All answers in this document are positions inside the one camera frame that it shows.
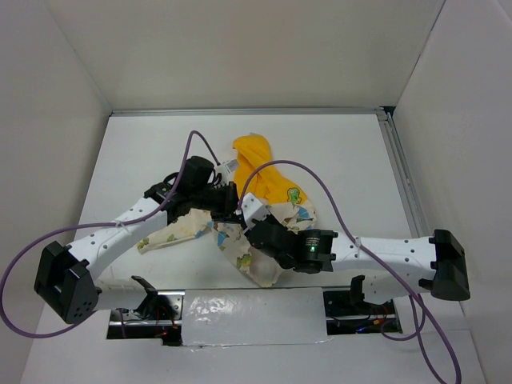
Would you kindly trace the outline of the yellow cream dinosaur print jacket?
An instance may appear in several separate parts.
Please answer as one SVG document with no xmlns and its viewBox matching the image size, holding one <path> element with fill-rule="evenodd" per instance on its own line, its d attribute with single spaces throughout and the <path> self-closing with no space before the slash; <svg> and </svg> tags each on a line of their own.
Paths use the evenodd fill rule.
<svg viewBox="0 0 512 384">
<path fill-rule="evenodd" d="M 316 209 L 304 190 L 285 178 L 276 166 L 267 166 L 256 175 L 252 173 L 273 160 L 270 144 L 260 134 L 241 136 L 233 141 L 237 151 L 238 168 L 229 177 L 237 188 L 246 187 L 243 202 L 252 209 L 251 218 L 278 223 L 297 234 L 312 230 L 317 221 Z M 200 238 L 211 232 L 215 246 L 241 273 L 260 287 L 274 285 L 284 269 L 275 258 L 264 255 L 247 239 L 248 231 L 240 224 L 215 222 L 207 210 L 192 208 L 162 230 L 157 230 L 137 243 L 140 254 L 174 246 Z"/>
</svg>

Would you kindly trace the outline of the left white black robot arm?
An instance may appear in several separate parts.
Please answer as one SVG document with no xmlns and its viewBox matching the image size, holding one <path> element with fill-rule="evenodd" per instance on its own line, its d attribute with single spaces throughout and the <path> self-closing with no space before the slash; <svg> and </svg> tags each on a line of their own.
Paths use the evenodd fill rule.
<svg viewBox="0 0 512 384">
<path fill-rule="evenodd" d="M 79 323 L 104 293 L 96 281 L 101 273 L 153 232 L 192 209 L 209 212 L 213 220 L 237 223 L 238 194 L 232 176 L 238 167 L 236 160 L 215 166 L 199 156 L 188 158 L 180 171 L 152 185 L 112 226 L 66 246 L 48 244 L 39 261 L 35 292 L 65 323 Z"/>
</svg>

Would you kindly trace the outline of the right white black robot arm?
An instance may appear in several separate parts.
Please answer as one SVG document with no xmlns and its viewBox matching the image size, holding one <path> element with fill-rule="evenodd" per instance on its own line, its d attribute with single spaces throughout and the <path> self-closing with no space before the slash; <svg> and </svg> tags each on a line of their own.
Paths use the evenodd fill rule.
<svg viewBox="0 0 512 384">
<path fill-rule="evenodd" d="M 359 314 L 408 294 L 436 299 L 470 299 L 466 252 L 448 230 L 412 239 L 355 238 L 332 230 L 295 233 L 272 215 L 244 225 L 250 245 L 281 268 L 318 274 L 353 271 L 349 304 Z"/>
</svg>

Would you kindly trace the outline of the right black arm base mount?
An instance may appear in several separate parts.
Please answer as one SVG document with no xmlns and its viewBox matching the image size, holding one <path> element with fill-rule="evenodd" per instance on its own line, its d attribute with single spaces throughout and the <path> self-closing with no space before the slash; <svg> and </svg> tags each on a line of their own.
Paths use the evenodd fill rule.
<svg viewBox="0 0 512 384">
<path fill-rule="evenodd" d="M 322 294 L 329 336 L 402 332 L 392 300 L 369 304 L 356 298 L 349 286 L 324 287 Z"/>
</svg>

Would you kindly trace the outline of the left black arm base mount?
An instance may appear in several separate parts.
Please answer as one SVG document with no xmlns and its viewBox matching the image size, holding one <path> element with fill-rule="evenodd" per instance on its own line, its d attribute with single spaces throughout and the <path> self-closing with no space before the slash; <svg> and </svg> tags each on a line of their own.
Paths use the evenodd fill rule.
<svg viewBox="0 0 512 384">
<path fill-rule="evenodd" d="M 110 312 L 108 340 L 155 339 L 164 346 L 182 345 L 183 290 L 159 290 L 137 275 L 116 281 L 112 288 L 123 303 Z"/>
</svg>

